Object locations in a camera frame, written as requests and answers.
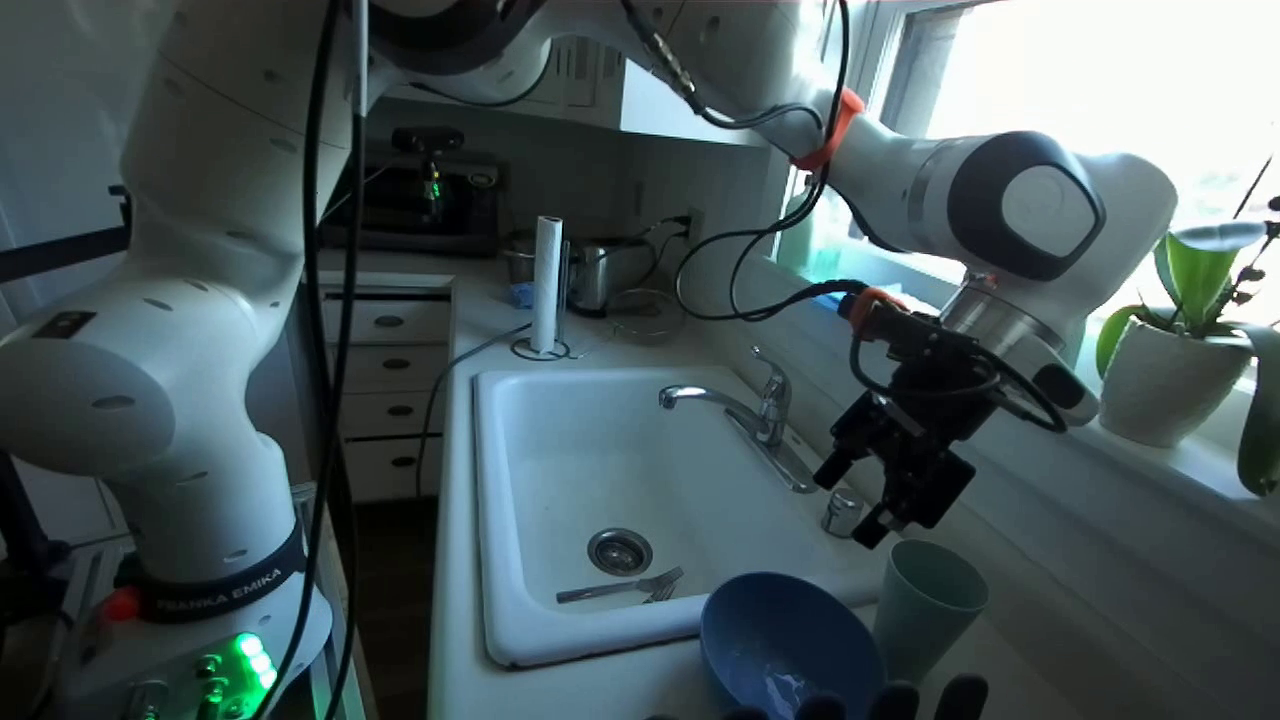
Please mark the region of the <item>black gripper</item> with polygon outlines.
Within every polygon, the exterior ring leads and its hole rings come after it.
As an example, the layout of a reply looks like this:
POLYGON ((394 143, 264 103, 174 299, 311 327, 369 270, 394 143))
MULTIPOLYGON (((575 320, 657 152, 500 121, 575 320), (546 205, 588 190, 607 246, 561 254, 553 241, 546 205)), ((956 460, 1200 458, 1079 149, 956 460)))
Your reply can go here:
POLYGON ((997 413, 999 372, 978 347, 919 312, 872 299, 847 312, 852 344, 884 340, 895 372, 889 383, 852 369, 863 396, 830 426, 830 452, 810 484, 834 489, 856 460, 884 474, 881 502, 856 521, 852 541, 875 547, 906 525, 934 529, 977 468, 951 452, 997 413))

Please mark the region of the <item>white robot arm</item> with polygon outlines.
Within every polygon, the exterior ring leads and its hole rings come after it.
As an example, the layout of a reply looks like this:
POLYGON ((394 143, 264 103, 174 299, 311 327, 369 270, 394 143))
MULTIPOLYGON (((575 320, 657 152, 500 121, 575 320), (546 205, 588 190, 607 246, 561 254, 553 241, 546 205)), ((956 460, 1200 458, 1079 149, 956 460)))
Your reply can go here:
POLYGON ((1167 228, 1173 182, 1038 131, 912 140, 796 68, 817 0, 174 0, 123 143, 127 254, 0 340, 0 444, 102 481, 131 525, 123 624, 86 618, 56 720, 264 712, 330 631, 289 465, 243 403, 351 152, 351 72, 462 103, 529 91, 557 40, 596 40, 693 108, 821 167, 868 241, 963 270, 951 334, 1038 383, 1167 228))

